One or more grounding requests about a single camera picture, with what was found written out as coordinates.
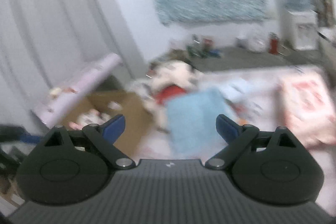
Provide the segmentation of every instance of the clutter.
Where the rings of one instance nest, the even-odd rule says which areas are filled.
[[[188,62],[188,57],[186,51],[184,50],[184,45],[181,41],[175,39],[170,40],[170,50],[168,53],[169,60],[179,60],[183,62]]]
[[[208,55],[211,57],[221,58],[221,50],[219,49],[209,50]]]
[[[149,87],[150,78],[143,78],[143,79],[137,79],[132,82],[130,82],[125,90],[127,92],[134,92],[136,93],[140,98],[145,99],[146,97],[151,95],[151,89]]]
[[[250,52],[265,52],[268,48],[268,41],[262,26],[253,27],[248,35],[247,49]]]
[[[192,43],[187,45],[187,52],[190,58],[202,57],[202,44],[197,35],[193,34]]]
[[[82,130],[84,126],[87,126],[92,123],[102,125],[111,119],[111,116],[106,113],[100,113],[96,109],[90,109],[89,112],[82,113],[77,118],[77,123],[70,122],[69,126],[73,130]]]
[[[214,46],[213,39],[210,37],[203,37],[202,39],[202,44],[203,44],[203,52],[208,54]]]
[[[223,97],[232,103],[238,103],[248,98],[249,94],[254,91],[251,83],[243,78],[236,78],[225,81],[216,85]]]
[[[232,107],[238,115],[239,119],[241,119],[238,124],[243,123],[243,121],[248,121],[248,123],[254,123],[256,119],[260,117],[263,113],[263,108],[257,103],[250,100],[233,104]]]
[[[336,112],[320,75],[282,78],[282,102],[285,125],[303,145],[336,144]]]
[[[216,118],[224,114],[233,121],[238,118],[217,89],[176,97],[166,104],[168,129],[177,153],[195,154],[203,146],[219,141]]]
[[[161,130],[167,130],[166,103],[197,89],[202,73],[182,61],[168,61],[155,68],[148,82],[149,93],[142,96],[145,109],[153,114]]]
[[[146,74],[147,77],[149,78],[152,78],[152,75],[155,74],[155,68],[159,65],[158,62],[152,62],[150,63],[150,66],[149,66],[149,69],[148,69],[148,72]]]
[[[61,93],[56,93],[54,98],[48,96],[32,111],[47,128],[54,127],[83,97],[110,76],[111,71],[120,63],[121,58],[110,53],[98,61],[86,64],[81,71],[74,72],[73,78],[58,85],[62,88]]]
[[[116,102],[122,108],[112,110],[109,108],[110,102]],[[136,153],[141,138],[146,136],[152,127],[152,117],[144,109],[140,97],[134,92],[123,90],[95,92],[87,95],[58,124],[62,124],[70,130],[69,122],[76,121],[78,116],[91,109],[96,109],[111,117],[118,114],[125,117],[125,131],[114,143],[114,146],[130,157]]]
[[[310,73],[317,72],[323,75],[323,70],[317,66],[300,66],[300,67],[276,67],[276,68],[258,68],[248,70],[230,70],[223,72],[206,73],[200,79],[198,89],[200,91],[209,91],[213,88],[217,88],[225,83],[236,82],[238,79],[242,79],[241,84],[243,86],[248,83],[251,87],[241,96],[241,99],[237,97],[236,103],[231,104],[231,107],[246,102],[247,116],[252,116],[253,121],[240,118],[239,115],[246,116],[245,112],[236,114],[238,116],[238,123],[240,125],[252,123],[260,128],[262,131],[274,131],[277,126],[283,126],[283,113],[279,106],[279,83],[280,79],[289,74]],[[140,93],[146,88],[144,85],[148,85],[150,79],[138,80],[132,84],[132,90],[137,91],[135,87],[140,87]],[[178,153],[175,150],[175,146],[172,145],[172,135],[165,134],[156,130],[153,127],[149,133],[144,136],[138,146],[138,150],[134,155],[134,160],[139,159],[201,159],[202,162],[206,162],[210,157],[224,148],[227,143],[220,138],[214,139],[213,142],[208,142],[207,145],[200,145],[198,148],[192,151],[187,150],[186,153]],[[189,140],[194,142],[194,135],[189,135]]]
[[[53,88],[49,91],[49,95],[51,96],[52,99],[57,98],[61,93],[63,89],[61,88]]]
[[[111,101],[108,104],[108,107],[112,110],[122,110],[123,109],[123,107],[120,104],[118,104],[117,102],[113,102],[113,101]]]
[[[245,32],[241,31],[239,35],[236,37],[236,45],[239,48],[247,48],[248,38]]]

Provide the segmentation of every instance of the white wall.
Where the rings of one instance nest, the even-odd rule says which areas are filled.
[[[169,47],[169,39],[191,40],[192,34],[211,35],[217,46],[234,45],[235,37],[251,24],[172,24],[162,25],[157,17],[153,0],[117,0],[123,16],[145,60],[151,60]],[[279,33],[278,12],[275,0],[267,0],[268,16],[265,30]]]

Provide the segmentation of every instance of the toy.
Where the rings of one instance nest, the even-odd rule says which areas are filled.
[[[148,82],[148,94],[142,96],[145,109],[152,113],[158,129],[167,131],[165,103],[197,89],[203,73],[191,65],[172,60],[157,66]]]
[[[210,38],[203,37],[203,52],[209,53],[213,49],[214,42]]]
[[[100,113],[96,109],[90,109],[87,113],[82,113],[77,118],[77,123],[70,122],[69,126],[73,130],[82,130],[84,126],[87,126],[91,123],[96,123],[102,125],[103,123],[107,122],[111,119],[111,116],[106,113]]]

